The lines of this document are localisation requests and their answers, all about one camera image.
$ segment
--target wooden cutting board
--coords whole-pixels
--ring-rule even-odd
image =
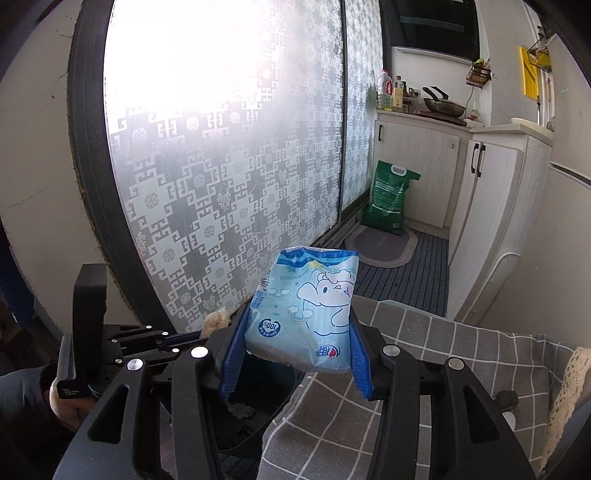
[[[442,122],[447,122],[449,124],[458,125],[460,127],[465,127],[467,123],[460,119],[456,118],[451,115],[446,115],[445,113],[437,113],[437,112],[419,112],[419,116],[424,116],[426,118],[433,118],[435,120],[441,120]]]

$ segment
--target human hand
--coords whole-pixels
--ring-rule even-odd
[[[75,432],[95,406],[94,398],[60,398],[57,394],[57,379],[49,389],[51,410],[66,428]]]

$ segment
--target frosted glass panel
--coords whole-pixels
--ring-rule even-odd
[[[375,82],[382,70],[379,0],[345,0],[345,13],[349,78],[343,208],[371,181]]]
[[[116,0],[104,95],[129,230],[179,331],[335,224],[338,0]]]

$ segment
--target blue gripper pad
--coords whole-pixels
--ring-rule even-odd
[[[222,361],[222,380],[218,388],[218,393],[223,401],[228,401],[230,394],[234,392],[242,362],[246,355],[246,346],[244,344],[244,334],[248,327],[251,308],[247,306],[242,312],[242,316],[237,320],[238,325],[234,329],[234,335],[228,345],[228,350]]]
[[[374,391],[369,357],[363,348],[359,332],[353,322],[349,323],[349,342],[351,345],[351,371],[353,372],[355,385],[357,385],[357,390],[362,393],[363,397],[369,399]]]

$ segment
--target beige lace fabric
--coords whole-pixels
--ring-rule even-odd
[[[589,368],[591,368],[591,349],[577,347],[566,366],[562,388],[550,412],[548,433],[541,460],[542,468],[554,452],[562,437],[564,426],[574,412],[574,405],[583,391],[585,375]]]

